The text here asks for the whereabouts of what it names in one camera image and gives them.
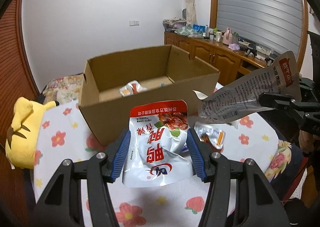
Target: red package label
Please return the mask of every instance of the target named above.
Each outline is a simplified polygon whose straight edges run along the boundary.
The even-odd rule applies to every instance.
[[[279,65],[281,67],[284,79],[285,79],[285,86],[286,88],[291,86],[293,84],[293,80],[292,80],[292,74],[291,74],[291,70],[290,70],[290,65],[289,65],[289,60],[287,58],[283,58],[279,61]]]
[[[143,117],[146,115],[158,115],[162,113],[186,113],[187,104],[181,100],[160,101],[143,106],[134,107],[130,111],[130,118]]]

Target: duck neck snack bag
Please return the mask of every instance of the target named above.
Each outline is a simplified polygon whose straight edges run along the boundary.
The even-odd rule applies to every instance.
[[[122,178],[125,186],[163,186],[194,175],[191,162],[179,155],[188,130],[183,100],[134,107],[129,129],[131,139]]]
[[[198,114],[214,124],[220,124],[255,112],[272,110],[259,104],[258,99],[263,92],[290,95],[301,101],[299,80],[294,53],[287,51],[277,57],[271,66],[250,72],[209,97],[195,91],[201,100]]]

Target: cardboard box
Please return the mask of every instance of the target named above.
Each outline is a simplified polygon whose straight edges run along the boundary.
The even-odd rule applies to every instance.
[[[197,113],[193,90],[213,93],[219,74],[209,63],[197,57],[191,61],[188,52],[171,45],[101,55],[86,63],[79,108],[98,141],[107,145],[129,128],[135,106],[183,99],[188,113]],[[119,89],[132,80],[148,91],[123,97]]]

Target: pikachu plush toy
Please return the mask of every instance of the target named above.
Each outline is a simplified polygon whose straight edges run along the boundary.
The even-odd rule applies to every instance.
[[[14,166],[33,169],[42,117],[45,111],[55,106],[55,101],[45,105],[23,97],[16,101],[5,143],[6,156]]]

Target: window blind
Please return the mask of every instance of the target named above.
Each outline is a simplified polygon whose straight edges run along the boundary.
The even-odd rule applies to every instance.
[[[297,57],[302,26],[301,0],[218,0],[217,28]]]

